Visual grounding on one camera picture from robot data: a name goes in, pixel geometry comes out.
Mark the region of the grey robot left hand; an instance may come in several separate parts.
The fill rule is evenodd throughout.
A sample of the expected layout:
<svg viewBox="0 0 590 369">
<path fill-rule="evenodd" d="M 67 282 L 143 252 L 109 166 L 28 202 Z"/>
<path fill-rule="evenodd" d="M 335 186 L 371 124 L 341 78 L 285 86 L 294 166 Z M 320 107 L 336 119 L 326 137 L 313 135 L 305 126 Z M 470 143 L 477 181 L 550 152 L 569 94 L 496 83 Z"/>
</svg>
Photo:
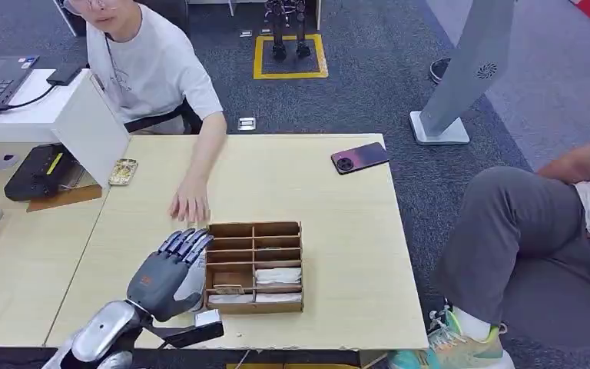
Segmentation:
<svg viewBox="0 0 590 369">
<path fill-rule="evenodd" d="M 134 274 L 127 299 L 160 322 L 200 310 L 206 248 L 213 239 L 206 228 L 171 233 Z"/>
</svg>

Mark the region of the person's left hand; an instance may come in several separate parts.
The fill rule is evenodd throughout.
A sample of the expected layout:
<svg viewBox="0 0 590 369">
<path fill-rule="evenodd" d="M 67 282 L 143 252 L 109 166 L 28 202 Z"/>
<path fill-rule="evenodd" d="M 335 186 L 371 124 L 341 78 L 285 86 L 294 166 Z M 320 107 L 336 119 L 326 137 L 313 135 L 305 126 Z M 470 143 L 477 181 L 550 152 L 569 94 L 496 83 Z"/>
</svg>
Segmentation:
<svg viewBox="0 0 590 369">
<path fill-rule="evenodd" d="M 210 218 L 207 179 L 186 176 L 178 186 L 168 210 L 179 221 L 201 222 Z"/>
</svg>

